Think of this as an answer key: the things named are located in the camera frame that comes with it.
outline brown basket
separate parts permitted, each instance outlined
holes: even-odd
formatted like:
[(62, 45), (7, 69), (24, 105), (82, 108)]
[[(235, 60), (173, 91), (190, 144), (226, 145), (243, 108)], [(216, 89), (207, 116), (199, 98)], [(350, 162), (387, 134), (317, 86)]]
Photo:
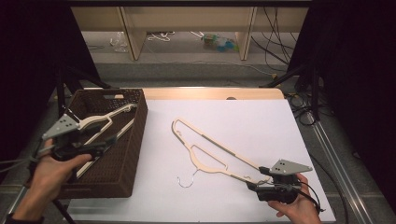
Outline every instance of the brown basket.
[(148, 113), (143, 91), (132, 89), (77, 91), (68, 109), (79, 119), (85, 119), (107, 114), (129, 103), (136, 103), (137, 108), (113, 117), (113, 124), (94, 142), (104, 141), (116, 134), (134, 117), (132, 128), (79, 180), (72, 184), (64, 184), (59, 195), (60, 199), (126, 198), (132, 195)]

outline hand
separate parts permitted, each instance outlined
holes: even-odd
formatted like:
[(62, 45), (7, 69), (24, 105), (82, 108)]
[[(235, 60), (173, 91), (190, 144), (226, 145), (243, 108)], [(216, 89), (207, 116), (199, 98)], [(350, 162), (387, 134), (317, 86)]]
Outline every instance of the hand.
[[(297, 174), (297, 178), (301, 182), (308, 184), (308, 179), (305, 176)], [(301, 191), (310, 195), (308, 186), (305, 184), (302, 184)], [(291, 204), (270, 201), (268, 205), (278, 211), (276, 214), (277, 217), (287, 216), (294, 224), (321, 223), (315, 206), (301, 194), (299, 194), (296, 200)]]
[[(52, 140), (48, 140), (44, 147), (51, 144)], [(50, 155), (42, 156), (35, 168), (31, 187), (15, 211), (13, 218), (39, 220), (47, 204), (58, 196), (62, 183), (68, 180), (72, 174), (71, 171), (75, 167), (85, 164), (91, 158), (90, 154), (84, 154), (69, 161), (56, 161)]]

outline wire hook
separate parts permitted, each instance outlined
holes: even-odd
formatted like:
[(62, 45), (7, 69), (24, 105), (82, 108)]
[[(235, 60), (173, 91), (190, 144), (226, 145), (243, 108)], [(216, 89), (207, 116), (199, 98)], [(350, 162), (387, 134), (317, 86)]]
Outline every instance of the wire hook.
[(180, 177), (177, 177), (177, 183), (178, 183), (183, 189), (187, 189), (187, 188), (191, 187), (192, 184), (194, 183), (194, 176), (195, 176), (195, 174), (196, 174), (198, 171), (199, 171), (199, 170), (196, 170), (196, 171), (194, 172), (194, 174), (192, 174), (191, 183), (190, 183), (188, 186), (183, 186), (183, 185), (180, 184)]

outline sleeve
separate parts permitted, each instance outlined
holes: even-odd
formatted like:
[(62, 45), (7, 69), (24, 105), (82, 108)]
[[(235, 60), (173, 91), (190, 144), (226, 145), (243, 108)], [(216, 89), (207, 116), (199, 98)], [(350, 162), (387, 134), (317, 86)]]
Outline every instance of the sleeve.
[(42, 224), (44, 221), (44, 218), (40, 218), (38, 221), (23, 221), (23, 220), (15, 220), (12, 218), (13, 213), (8, 214), (6, 223), (5, 224)]

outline hanger hook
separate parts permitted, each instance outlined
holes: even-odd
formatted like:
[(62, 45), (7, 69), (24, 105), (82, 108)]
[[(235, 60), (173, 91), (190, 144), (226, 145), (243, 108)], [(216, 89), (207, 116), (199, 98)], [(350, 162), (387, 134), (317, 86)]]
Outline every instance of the hanger hook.
[(191, 187), (192, 184), (194, 183), (194, 176), (195, 176), (195, 174), (196, 174), (198, 171), (199, 171), (199, 170), (196, 170), (196, 171), (194, 172), (194, 174), (192, 174), (191, 183), (190, 183), (188, 186), (183, 186), (183, 185), (180, 184), (180, 177), (177, 177), (177, 183), (178, 183), (183, 189), (187, 189), (187, 188)]

